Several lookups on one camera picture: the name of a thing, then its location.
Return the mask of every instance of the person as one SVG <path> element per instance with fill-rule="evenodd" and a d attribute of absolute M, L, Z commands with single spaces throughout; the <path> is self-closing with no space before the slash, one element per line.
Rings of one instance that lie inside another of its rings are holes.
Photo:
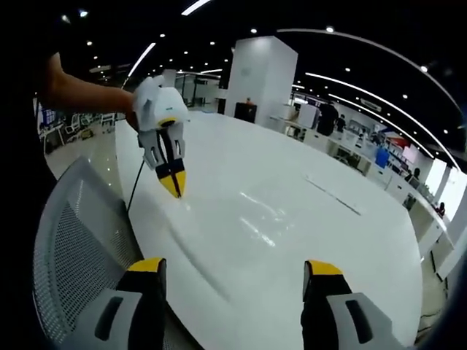
<path fill-rule="evenodd" d="M 341 114 L 341 117 L 338 120 L 336 120 L 337 132 L 338 133 L 343 133 L 345 125 L 346 125 L 345 124 L 345 116 L 343 114 Z"/>
<path fill-rule="evenodd" d="M 439 208 L 436 208 L 436 212 L 442 218 L 446 214 L 446 209 L 444 208 L 444 202 L 441 202 Z"/>
<path fill-rule="evenodd" d="M 132 112 L 132 93 L 85 82 L 63 71 L 58 37 L 61 30 L 57 28 L 60 13 L 44 8 L 29 12 L 32 18 L 22 18 L 23 12 L 12 15 L 22 18 L 24 25 L 7 39 L 4 48 L 8 55 L 4 56 L 7 68 L 2 77 L 6 93 L 2 99 L 2 173 L 7 190 L 2 193 L 5 203 L 2 217 L 9 232 L 4 235 L 3 245 L 5 251 L 10 250 L 5 254 L 12 256 L 4 256 L 7 268 L 6 274 L 2 274 L 2 288 L 11 294 L 8 306 L 12 312 L 8 314 L 12 318 L 8 327 L 15 333 L 10 334 L 21 334 L 16 346 L 42 349 L 44 338 L 32 296 L 33 253 L 42 210 L 56 179 L 47 166 L 37 133 L 35 92 L 47 108 L 122 112 L 134 127 L 136 118 Z"/>
<path fill-rule="evenodd" d="M 320 112 L 321 116 L 316 131 L 322 135 L 330 136 L 333 133 L 334 124 L 339 117 L 339 113 L 332 104 L 321 104 Z"/>
<path fill-rule="evenodd" d="M 418 179 L 419 179 L 419 176 L 420 176 L 420 169 L 419 169 L 419 168 L 415 168 L 413 177 L 414 177 L 415 179 L 418 180 Z M 405 180 L 406 180 L 406 181 L 409 181 L 411 178 L 412 178 L 412 174 L 411 174 L 410 171 L 409 171 L 409 175 L 406 176 Z"/>

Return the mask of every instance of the white cabinet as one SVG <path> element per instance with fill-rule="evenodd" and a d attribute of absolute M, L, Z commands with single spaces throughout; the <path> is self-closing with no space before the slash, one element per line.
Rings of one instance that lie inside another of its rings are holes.
<path fill-rule="evenodd" d="M 399 175 L 394 174 L 391 177 L 386 192 L 389 193 L 400 204 L 403 204 L 410 192 L 410 185 Z"/>
<path fill-rule="evenodd" d="M 307 144 L 321 152 L 328 153 L 329 138 L 313 130 L 306 130 L 304 144 Z"/>
<path fill-rule="evenodd" d="M 418 241 L 418 249 L 420 250 L 421 257 L 426 256 L 426 254 L 432 250 L 441 234 L 443 234 L 443 228 L 436 220 L 433 220 L 428 230 Z"/>
<path fill-rule="evenodd" d="M 389 168 L 380 168 L 375 163 L 371 164 L 371 167 L 366 174 L 368 180 L 374 182 L 384 190 L 386 190 L 386 187 L 389 185 L 392 176 L 393 171 L 391 171 Z"/>

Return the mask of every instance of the white table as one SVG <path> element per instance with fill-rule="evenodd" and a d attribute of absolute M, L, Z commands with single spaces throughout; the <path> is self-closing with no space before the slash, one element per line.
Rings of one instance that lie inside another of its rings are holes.
<path fill-rule="evenodd" d="M 173 198 L 145 166 L 129 215 L 144 256 L 167 259 L 167 300 L 192 336 L 206 350 L 302 349 L 303 266 L 316 259 L 341 268 L 412 345 L 422 274 L 406 210 L 280 133 L 219 114 L 191 112 L 190 120 L 184 197 Z M 142 150 L 126 122 L 116 140 L 128 202 Z"/>

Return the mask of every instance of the white wall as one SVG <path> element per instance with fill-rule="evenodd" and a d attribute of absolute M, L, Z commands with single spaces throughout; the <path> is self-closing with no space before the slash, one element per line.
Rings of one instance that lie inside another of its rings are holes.
<path fill-rule="evenodd" d="M 440 159 L 435 159 L 432 162 L 430 172 L 425 181 L 425 184 L 430 189 L 430 192 L 435 195 L 438 192 L 439 185 L 443 179 L 444 170 L 446 170 L 446 163 Z"/>
<path fill-rule="evenodd" d="M 260 110 L 257 111 L 256 123 L 262 126 L 266 126 L 267 115 L 274 114 L 278 105 L 288 103 L 298 59 L 298 53 L 278 38 L 273 38 L 271 46 L 263 101 Z"/>
<path fill-rule="evenodd" d="M 237 102 L 245 102 L 249 97 L 254 104 L 261 102 L 270 51 L 270 36 L 236 42 L 225 102 L 226 115 L 233 117 Z"/>
<path fill-rule="evenodd" d="M 370 130 L 374 129 L 375 125 L 380 126 L 380 130 L 386 128 L 383 124 L 377 122 L 376 120 L 368 117 L 367 115 L 360 113 L 359 111 L 349 108 L 347 106 L 343 106 L 341 104 L 335 103 L 334 106 L 339 113 L 339 116 L 343 114 L 345 116 L 345 122 L 349 125 L 350 120 L 354 120 L 357 123 L 360 123 L 363 126 L 366 126 Z"/>
<path fill-rule="evenodd" d="M 451 168 L 444 191 L 439 199 L 446 205 L 446 217 L 451 219 L 451 226 L 455 232 L 467 225 L 467 175 Z"/>
<path fill-rule="evenodd" d="M 288 102 L 297 59 L 298 54 L 274 36 L 239 40 L 233 55 L 225 114 L 233 117 L 236 104 L 250 97 L 258 106 L 256 123 L 265 126 L 267 115 Z"/>
<path fill-rule="evenodd" d="M 411 170 L 413 171 L 415 168 L 419 168 L 420 169 L 419 180 L 425 183 L 430 173 L 432 165 L 433 165 L 433 159 L 431 159 L 430 157 L 424 156 L 421 152 L 418 152 L 417 157 L 415 159 L 414 168 Z"/>

